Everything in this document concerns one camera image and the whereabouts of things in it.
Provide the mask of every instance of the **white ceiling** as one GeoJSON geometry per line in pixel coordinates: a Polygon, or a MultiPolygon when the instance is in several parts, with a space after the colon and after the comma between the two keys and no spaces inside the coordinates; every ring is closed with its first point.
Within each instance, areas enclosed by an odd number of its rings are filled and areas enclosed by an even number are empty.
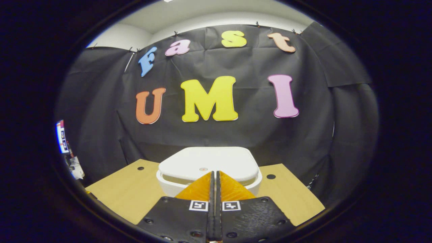
{"type": "Polygon", "coordinates": [[[175,23],[207,14],[226,12],[265,13],[308,26],[312,19],[274,0],[159,0],[120,21],[154,34],[175,23]]]}

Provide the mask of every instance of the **white container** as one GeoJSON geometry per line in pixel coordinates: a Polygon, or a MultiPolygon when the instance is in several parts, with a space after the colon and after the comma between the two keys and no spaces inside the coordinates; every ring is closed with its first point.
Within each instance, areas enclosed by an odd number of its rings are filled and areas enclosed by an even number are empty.
{"type": "Polygon", "coordinates": [[[175,197],[211,171],[223,171],[254,195],[263,178],[251,152],[242,147],[189,147],[159,164],[156,177],[163,192],[175,197]]]}

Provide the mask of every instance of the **wooden board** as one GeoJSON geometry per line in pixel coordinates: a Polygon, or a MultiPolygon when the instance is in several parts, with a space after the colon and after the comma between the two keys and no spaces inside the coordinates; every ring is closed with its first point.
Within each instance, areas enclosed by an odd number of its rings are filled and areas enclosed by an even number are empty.
{"type": "Polygon", "coordinates": [[[156,178],[159,163],[137,160],[121,170],[88,186],[108,208],[133,224],[138,224],[166,196],[156,178]]]}
{"type": "Polygon", "coordinates": [[[325,209],[315,195],[283,164],[261,166],[263,180],[257,197],[270,197],[294,226],[325,209]]]}
{"type": "MultiPolygon", "coordinates": [[[[137,160],[88,186],[98,200],[112,211],[138,224],[163,193],[156,178],[159,163],[137,160]]],[[[263,180],[257,197],[268,196],[297,226],[322,210],[321,202],[283,164],[260,167],[263,180]]]]}

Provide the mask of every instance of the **white wall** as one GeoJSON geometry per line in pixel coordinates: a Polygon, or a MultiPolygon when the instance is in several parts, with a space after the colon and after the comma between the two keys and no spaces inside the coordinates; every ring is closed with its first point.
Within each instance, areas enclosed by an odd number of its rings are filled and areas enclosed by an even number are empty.
{"type": "Polygon", "coordinates": [[[309,24],[313,22],[310,20],[308,25],[304,25],[293,20],[275,17],[263,13],[248,13],[248,12],[228,12],[228,13],[216,13],[200,16],[197,18],[189,19],[181,23],[176,23],[168,28],[162,29],[157,33],[153,34],[147,45],[151,45],[157,41],[165,39],[169,36],[174,35],[174,31],[182,33],[185,31],[203,28],[207,26],[217,25],[229,25],[229,24],[249,24],[255,25],[258,23],[261,26],[270,26],[279,29],[292,30],[296,32],[304,30],[309,24]]]}
{"type": "Polygon", "coordinates": [[[146,47],[151,37],[152,34],[143,29],[118,23],[105,30],[87,47],[93,47],[97,43],[96,46],[117,47],[126,50],[132,47],[132,51],[137,51],[137,48],[146,47]]]}
{"type": "Polygon", "coordinates": [[[159,30],[158,32],[151,34],[144,29],[134,27],[126,24],[115,24],[102,34],[100,34],[95,40],[93,40],[88,47],[93,47],[96,43],[97,46],[108,46],[117,47],[129,50],[132,47],[132,51],[142,49],[148,45],[151,45],[157,41],[165,39],[169,36],[174,35],[174,31],[182,33],[185,31],[203,28],[207,26],[217,25],[228,25],[228,24],[249,24],[255,25],[258,23],[261,26],[270,26],[279,29],[292,30],[296,32],[304,30],[308,25],[304,23],[298,23],[293,20],[284,19],[263,13],[250,13],[250,12],[228,12],[228,13],[216,13],[200,16],[197,18],[189,19],[180,23],[173,24],[165,29],[159,30]]]}

